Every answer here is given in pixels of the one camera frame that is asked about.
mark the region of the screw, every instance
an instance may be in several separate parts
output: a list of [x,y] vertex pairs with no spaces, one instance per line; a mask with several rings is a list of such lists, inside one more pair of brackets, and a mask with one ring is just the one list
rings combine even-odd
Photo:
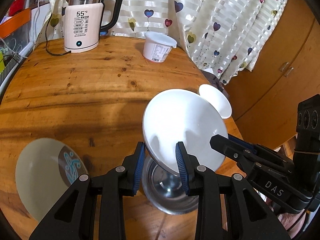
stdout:
[[125,170],[124,166],[118,166],[116,167],[116,172],[123,172]]
[[203,166],[203,165],[199,165],[199,166],[197,166],[197,170],[198,171],[205,171],[207,168],[205,167],[205,166]]
[[242,175],[239,173],[236,173],[235,175],[233,175],[233,178],[236,180],[241,180],[242,179]]
[[80,180],[80,181],[86,181],[88,178],[89,178],[89,176],[88,176],[87,174],[82,174],[82,175],[79,177],[79,180]]

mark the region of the orange shelf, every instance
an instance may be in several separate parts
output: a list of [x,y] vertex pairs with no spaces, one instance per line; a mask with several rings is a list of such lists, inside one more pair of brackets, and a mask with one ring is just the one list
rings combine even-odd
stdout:
[[13,33],[15,30],[20,28],[22,25],[30,21],[31,13],[30,8],[27,8],[20,13],[16,14],[9,20],[5,21],[0,25],[0,37],[5,38],[6,36]]

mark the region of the plastic container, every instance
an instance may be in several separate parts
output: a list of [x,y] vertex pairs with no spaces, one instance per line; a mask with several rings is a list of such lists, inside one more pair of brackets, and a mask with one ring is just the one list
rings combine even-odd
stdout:
[[146,32],[145,38],[143,56],[152,62],[164,62],[171,49],[177,47],[176,40],[163,33]]
[[231,116],[231,105],[217,88],[203,84],[199,87],[198,95],[207,100],[218,111],[222,119],[228,119]]

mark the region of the cabinet handle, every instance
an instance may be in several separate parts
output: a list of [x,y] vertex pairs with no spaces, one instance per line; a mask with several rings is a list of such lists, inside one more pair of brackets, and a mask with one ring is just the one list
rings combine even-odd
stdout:
[[284,77],[287,77],[292,70],[293,70],[293,67],[290,67],[290,68],[287,70],[287,72],[284,74]]
[[284,63],[284,64],[282,65],[282,67],[279,69],[280,72],[283,72],[284,69],[287,67],[287,65],[289,65],[289,62],[286,62],[286,63]]

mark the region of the cabinet door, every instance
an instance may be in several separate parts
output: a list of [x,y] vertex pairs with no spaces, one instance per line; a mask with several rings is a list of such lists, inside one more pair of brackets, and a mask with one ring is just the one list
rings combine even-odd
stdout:
[[296,134],[298,103],[320,93],[320,25],[273,88],[238,121],[244,140],[275,149]]
[[225,86],[232,117],[237,120],[256,104],[293,62],[310,33],[314,16],[304,0],[288,0],[272,35],[263,46],[252,72],[243,70]]

